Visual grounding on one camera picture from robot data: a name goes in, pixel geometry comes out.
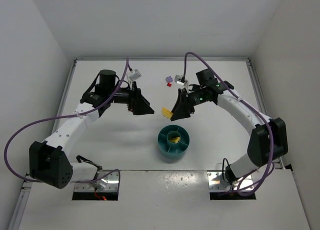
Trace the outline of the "long yellow lego plate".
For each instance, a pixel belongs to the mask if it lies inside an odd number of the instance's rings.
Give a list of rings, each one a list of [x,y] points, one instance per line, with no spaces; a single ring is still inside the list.
[[[170,143],[177,144],[180,140],[181,140],[180,137],[175,137],[175,138],[170,139],[169,142],[170,142]]]

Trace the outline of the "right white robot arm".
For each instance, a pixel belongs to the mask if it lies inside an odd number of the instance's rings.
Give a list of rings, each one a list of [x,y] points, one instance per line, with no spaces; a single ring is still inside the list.
[[[224,177],[233,183],[244,175],[288,153],[286,124],[283,119],[273,119],[244,103],[234,86],[219,82],[214,74],[205,69],[196,73],[198,84],[192,90],[178,89],[177,101],[172,109],[171,121],[189,118],[195,106],[213,102],[232,115],[250,136],[246,154],[228,165]]]

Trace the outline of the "small yellow lego brick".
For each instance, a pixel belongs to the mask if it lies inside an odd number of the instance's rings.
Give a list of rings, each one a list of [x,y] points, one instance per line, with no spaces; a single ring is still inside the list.
[[[166,108],[162,108],[161,113],[167,119],[170,119],[173,116],[173,113]]]

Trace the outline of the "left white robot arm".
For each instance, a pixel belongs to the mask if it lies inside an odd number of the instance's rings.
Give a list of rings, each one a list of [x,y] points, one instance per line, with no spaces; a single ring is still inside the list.
[[[128,86],[122,88],[113,70],[101,70],[83,93],[74,116],[67,120],[42,142],[33,142],[29,148],[29,173],[38,181],[63,189],[70,182],[90,182],[98,178],[102,166],[80,155],[71,163],[68,156],[73,145],[85,130],[113,103],[125,104],[133,115],[154,114],[150,103],[142,96],[136,80],[137,69],[126,75]]]

